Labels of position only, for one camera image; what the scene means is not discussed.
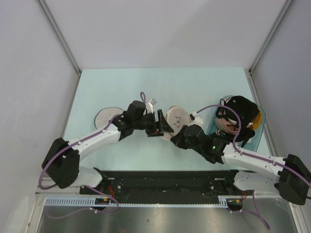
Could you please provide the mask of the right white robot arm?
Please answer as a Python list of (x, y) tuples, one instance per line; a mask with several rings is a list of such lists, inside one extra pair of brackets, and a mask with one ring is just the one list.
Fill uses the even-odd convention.
[(304, 205), (311, 188), (311, 173), (302, 160), (289, 154), (286, 158), (265, 156), (237, 147), (221, 138), (211, 137), (198, 125), (183, 126), (170, 141), (178, 148), (191, 149), (212, 164), (220, 163), (249, 170), (236, 173), (224, 182), (230, 195), (240, 190), (278, 191), (288, 202)]

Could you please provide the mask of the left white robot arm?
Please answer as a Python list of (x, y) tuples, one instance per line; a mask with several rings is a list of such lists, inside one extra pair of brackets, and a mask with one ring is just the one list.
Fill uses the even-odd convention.
[(47, 174), (60, 189), (71, 185), (89, 186), (95, 193), (102, 194), (107, 190), (105, 175), (97, 168), (87, 168), (80, 163), (93, 152), (118, 143), (135, 130), (145, 131), (148, 137), (174, 132), (162, 110), (154, 112), (152, 104), (135, 100), (126, 111), (114, 115), (105, 126), (84, 137), (54, 140), (41, 165), (41, 177)]

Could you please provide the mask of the pink mesh laundry bag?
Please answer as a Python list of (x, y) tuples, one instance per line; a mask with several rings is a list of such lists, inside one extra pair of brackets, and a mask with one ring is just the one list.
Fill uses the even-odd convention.
[(171, 106), (165, 115), (165, 120), (173, 129), (173, 133), (164, 133), (162, 136), (166, 141), (170, 141), (172, 137), (176, 136), (184, 125), (191, 123), (190, 115), (180, 106)]

